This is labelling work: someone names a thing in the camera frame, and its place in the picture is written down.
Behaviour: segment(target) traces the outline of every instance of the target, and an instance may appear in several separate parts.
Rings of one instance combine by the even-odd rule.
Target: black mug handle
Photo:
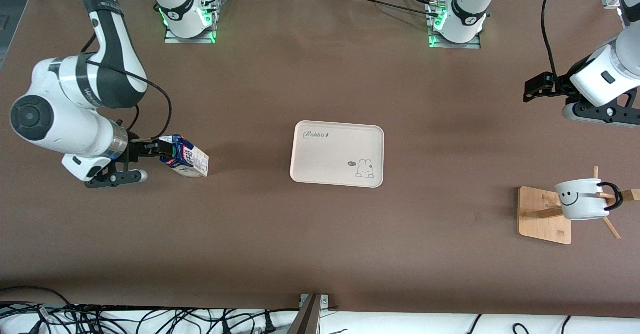
[[[606,208],[604,208],[604,211],[611,211],[613,209],[617,209],[622,205],[622,193],[620,192],[620,188],[618,188],[617,185],[612,184],[612,183],[599,183],[596,184],[598,186],[608,186],[613,190],[613,193],[615,194],[615,203],[611,206],[608,206]]]

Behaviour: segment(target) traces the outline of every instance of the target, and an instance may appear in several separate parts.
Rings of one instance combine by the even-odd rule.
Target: wooden mug holder
[[[598,167],[593,168],[593,176],[598,177]],[[608,205],[616,201],[610,193],[598,193]],[[622,192],[622,201],[640,200],[640,189]],[[606,226],[616,239],[618,231],[608,217],[603,218]],[[571,243],[571,220],[565,218],[558,193],[521,186],[518,189],[518,233],[523,236],[547,240],[549,242]]]

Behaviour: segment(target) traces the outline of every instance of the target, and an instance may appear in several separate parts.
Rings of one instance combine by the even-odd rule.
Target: white tray
[[[289,174],[299,183],[377,188],[384,153],[379,126],[304,120],[295,125]]]

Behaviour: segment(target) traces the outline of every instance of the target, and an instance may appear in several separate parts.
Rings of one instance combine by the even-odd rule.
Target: brown tabletop surface
[[[5,120],[2,286],[91,304],[275,308],[320,292],[344,310],[640,315],[640,206],[610,216],[621,240],[602,220],[574,222],[571,245],[517,233],[519,186],[553,190],[593,165],[640,186],[638,129],[563,119],[559,97],[522,103],[524,81],[549,69],[542,0],[494,0],[480,50],[429,48],[422,15],[362,0],[230,0],[216,44],[164,44],[154,0],[120,1],[173,98],[170,133],[210,155],[210,176],[142,159],[146,183],[89,190]],[[601,0],[549,0],[547,28],[563,73],[622,25]],[[80,0],[30,0],[0,113],[36,62],[91,34]],[[135,131],[155,134],[165,100],[150,88],[140,106]],[[382,127],[382,186],[294,182],[300,120]]]

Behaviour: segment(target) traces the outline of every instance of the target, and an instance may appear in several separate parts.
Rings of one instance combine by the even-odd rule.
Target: white mug
[[[596,193],[603,192],[602,186],[609,186],[615,193],[615,204],[607,206],[607,200],[596,196]],[[622,194],[620,189],[612,183],[603,183],[600,179],[579,179],[565,181],[555,186],[562,212],[569,220],[590,220],[593,218],[604,218],[613,209],[622,205]]]

